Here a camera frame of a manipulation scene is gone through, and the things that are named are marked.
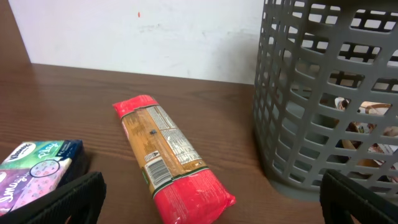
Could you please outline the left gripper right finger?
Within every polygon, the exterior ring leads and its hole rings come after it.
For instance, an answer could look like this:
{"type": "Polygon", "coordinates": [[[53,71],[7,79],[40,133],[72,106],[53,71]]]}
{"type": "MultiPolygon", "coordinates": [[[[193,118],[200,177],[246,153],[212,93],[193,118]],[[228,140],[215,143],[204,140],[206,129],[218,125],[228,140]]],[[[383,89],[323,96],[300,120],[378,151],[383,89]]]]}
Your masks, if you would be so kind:
{"type": "Polygon", "coordinates": [[[397,224],[396,205],[335,170],[323,175],[320,204],[326,224],[397,224]]]}

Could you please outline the beige Pantree snack pouch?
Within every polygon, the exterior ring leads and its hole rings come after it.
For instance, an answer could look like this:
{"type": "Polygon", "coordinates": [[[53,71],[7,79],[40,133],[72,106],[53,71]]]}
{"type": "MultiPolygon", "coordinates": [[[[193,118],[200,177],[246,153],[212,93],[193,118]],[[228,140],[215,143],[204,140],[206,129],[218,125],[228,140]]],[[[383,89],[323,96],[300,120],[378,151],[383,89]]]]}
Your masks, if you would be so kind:
{"type": "MultiPolygon", "coordinates": [[[[335,107],[338,110],[345,110],[350,105],[351,100],[343,97],[335,98],[335,107]]],[[[377,103],[364,101],[357,109],[357,113],[385,115],[392,105],[386,103],[377,103]]]]}

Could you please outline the orange biscuit roll package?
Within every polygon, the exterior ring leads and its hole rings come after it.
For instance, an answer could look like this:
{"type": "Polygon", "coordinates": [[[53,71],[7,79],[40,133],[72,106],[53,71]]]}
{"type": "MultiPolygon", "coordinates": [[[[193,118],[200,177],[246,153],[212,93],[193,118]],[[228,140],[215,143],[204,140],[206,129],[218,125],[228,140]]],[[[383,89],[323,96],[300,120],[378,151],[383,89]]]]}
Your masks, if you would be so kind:
{"type": "Polygon", "coordinates": [[[236,202],[149,95],[113,104],[164,223],[213,223],[236,202]]]}

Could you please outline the Kleenex tissue multipack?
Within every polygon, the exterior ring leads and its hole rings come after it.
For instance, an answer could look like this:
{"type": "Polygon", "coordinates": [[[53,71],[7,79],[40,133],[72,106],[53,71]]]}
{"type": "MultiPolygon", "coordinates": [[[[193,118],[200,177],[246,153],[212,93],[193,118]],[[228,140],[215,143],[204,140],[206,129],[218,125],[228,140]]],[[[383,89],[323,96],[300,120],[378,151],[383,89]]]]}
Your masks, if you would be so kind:
{"type": "Polygon", "coordinates": [[[1,215],[79,178],[87,171],[83,141],[27,141],[1,163],[1,215]]]}

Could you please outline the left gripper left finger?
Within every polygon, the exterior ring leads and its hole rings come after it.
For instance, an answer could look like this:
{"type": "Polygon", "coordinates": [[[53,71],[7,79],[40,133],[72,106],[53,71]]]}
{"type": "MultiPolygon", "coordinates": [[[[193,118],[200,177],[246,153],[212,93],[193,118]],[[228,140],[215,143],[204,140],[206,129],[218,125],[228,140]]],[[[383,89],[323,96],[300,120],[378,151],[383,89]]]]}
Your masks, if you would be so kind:
{"type": "Polygon", "coordinates": [[[105,198],[102,173],[90,172],[1,216],[1,223],[96,224],[105,198]]]}

